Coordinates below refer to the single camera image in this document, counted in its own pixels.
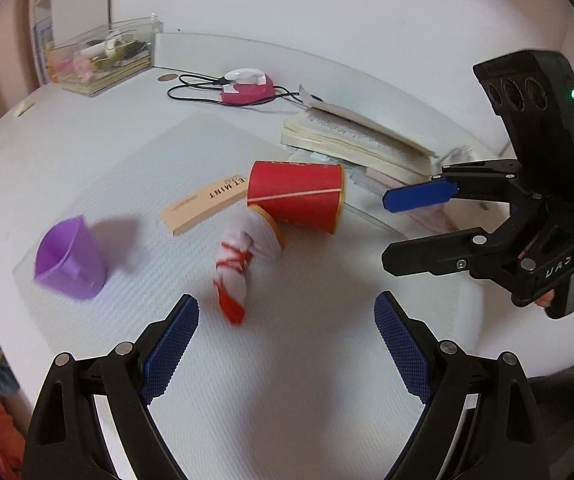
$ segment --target plastic container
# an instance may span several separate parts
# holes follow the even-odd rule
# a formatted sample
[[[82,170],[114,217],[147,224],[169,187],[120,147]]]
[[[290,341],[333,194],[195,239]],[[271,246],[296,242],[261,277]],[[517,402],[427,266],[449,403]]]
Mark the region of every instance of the plastic container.
[[[85,95],[98,92],[150,68],[156,16],[94,28],[49,52],[49,67],[63,88]]]
[[[33,281],[74,300],[98,295],[107,265],[81,216],[54,225],[36,253]]]

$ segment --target plastic cup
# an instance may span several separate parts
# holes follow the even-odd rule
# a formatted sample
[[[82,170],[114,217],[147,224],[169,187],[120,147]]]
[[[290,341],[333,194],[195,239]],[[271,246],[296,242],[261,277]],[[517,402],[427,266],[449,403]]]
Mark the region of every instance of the plastic cup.
[[[74,300],[98,295],[107,265],[82,216],[63,220],[44,236],[36,253],[33,281]]]

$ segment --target blue gripper pad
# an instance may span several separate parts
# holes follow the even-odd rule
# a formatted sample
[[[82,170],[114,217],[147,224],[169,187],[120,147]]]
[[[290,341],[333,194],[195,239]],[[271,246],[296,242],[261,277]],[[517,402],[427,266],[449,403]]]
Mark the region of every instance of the blue gripper pad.
[[[386,292],[376,298],[374,304],[376,326],[394,359],[407,391],[426,404],[433,397],[430,363],[401,317],[401,315],[406,317],[402,308],[396,304],[396,309],[393,301],[396,300]]]
[[[456,184],[440,178],[415,186],[390,189],[382,197],[382,205],[391,213],[399,213],[419,207],[444,204],[457,192]]]
[[[142,367],[139,394],[145,406],[164,394],[197,327],[198,301],[188,296]]]

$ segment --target textured mat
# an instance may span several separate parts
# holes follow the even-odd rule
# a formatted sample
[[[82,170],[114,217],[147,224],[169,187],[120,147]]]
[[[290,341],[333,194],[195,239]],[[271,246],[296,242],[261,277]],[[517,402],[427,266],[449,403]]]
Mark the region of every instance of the textured mat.
[[[166,394],[150,407],[192,480],[383,478],[422,404],[407,394],[373,320],[391,290],[438,338],[453,337],[464,276],[382,270],[391,234],[344,212],[335,236],[285,227],[273,266],[252,262],[246,319],[231,327],[212,286],[218,235],[238,203],[171,237],[160,211],[256,159],[286,158],[277,146],[210,115],[196,115],[115,166],[62,218],[84,214],[110,262],[94,299],[76,303],[31,282],[35,247],[14,270],[20,293],[52,352],[106,354],[164,319],[183,293],[200,323]],[[108,416],[100,410],[101,418]]]

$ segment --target open book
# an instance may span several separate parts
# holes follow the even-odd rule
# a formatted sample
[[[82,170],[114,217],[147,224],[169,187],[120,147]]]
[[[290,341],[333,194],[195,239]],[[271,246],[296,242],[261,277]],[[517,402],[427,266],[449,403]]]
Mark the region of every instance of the open book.
[[[431,176],[431,150],[346,108],[318,102],[302,87],[300,92],[310,108],[285,121],[283,144],[342,158],[405,184]]]

